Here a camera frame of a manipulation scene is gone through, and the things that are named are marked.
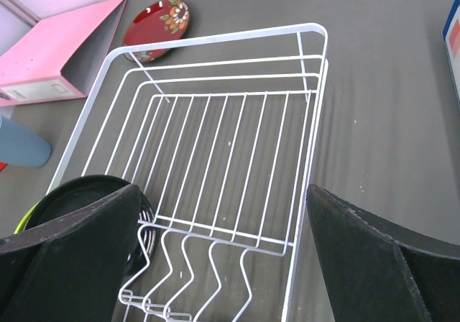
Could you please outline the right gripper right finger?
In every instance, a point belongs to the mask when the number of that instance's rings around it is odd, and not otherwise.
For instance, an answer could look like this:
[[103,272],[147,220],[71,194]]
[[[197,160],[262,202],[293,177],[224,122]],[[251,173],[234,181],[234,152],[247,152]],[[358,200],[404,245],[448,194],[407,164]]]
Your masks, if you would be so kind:
[[318,185],[308,219],[336,321],[458,321],[459,246],[365,211]]

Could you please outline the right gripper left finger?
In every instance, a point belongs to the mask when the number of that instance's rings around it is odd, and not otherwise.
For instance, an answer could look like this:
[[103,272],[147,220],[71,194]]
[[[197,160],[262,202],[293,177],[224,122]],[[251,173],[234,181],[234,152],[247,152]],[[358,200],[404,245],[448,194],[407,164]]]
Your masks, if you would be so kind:
[[1,239],[1,320],[110,321],[140,206],[127,185]]

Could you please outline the lime green plate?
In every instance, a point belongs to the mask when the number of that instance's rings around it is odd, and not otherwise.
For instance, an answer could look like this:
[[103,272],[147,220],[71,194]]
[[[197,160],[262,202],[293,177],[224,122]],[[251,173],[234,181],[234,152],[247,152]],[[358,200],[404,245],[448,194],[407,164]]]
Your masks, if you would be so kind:
[[21,221],[18,223],[17,227],[15,228],[14,234],[18,234],[24,230],[30,216],[33,214],[38,204],[39,203],[34,204],[33,207],[31,207],[28,210],[28,212],[26,212],[26,214],[22,217]]

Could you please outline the black plate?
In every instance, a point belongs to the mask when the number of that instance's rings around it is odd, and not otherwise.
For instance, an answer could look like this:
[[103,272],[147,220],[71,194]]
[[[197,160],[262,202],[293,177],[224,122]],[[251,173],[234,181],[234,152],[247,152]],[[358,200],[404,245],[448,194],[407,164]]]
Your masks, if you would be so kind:
[[[129,181],[112,175],[88,175],[70,180],[58,186],[38,202],[24,230],[92,204],[128,184],[130,184]],[[156,250],[157,231],[145,229],[141,235],[142,244],[137,239],[132,242],[125,267],[127,277],[136,274],[146,265],[147,260],[143,255],[142,247],[147,250],[148,256],[151,256]]]

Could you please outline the blue plastic cup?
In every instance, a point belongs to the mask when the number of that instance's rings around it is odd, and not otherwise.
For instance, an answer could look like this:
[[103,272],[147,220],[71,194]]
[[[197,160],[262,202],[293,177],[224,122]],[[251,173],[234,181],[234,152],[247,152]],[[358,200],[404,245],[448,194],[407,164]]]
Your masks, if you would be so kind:
[[51,145],[32,130],[1,116],[1,162],[22,167],[42,167]]

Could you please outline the red floral plate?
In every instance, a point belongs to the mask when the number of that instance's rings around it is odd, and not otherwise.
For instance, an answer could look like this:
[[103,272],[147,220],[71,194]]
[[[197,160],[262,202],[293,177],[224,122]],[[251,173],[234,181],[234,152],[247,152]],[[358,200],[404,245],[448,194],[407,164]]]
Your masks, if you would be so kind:
[[141,11],[128,26],[123,46],[179,40],[187,32],[190,9],[183,0],[160,0]]

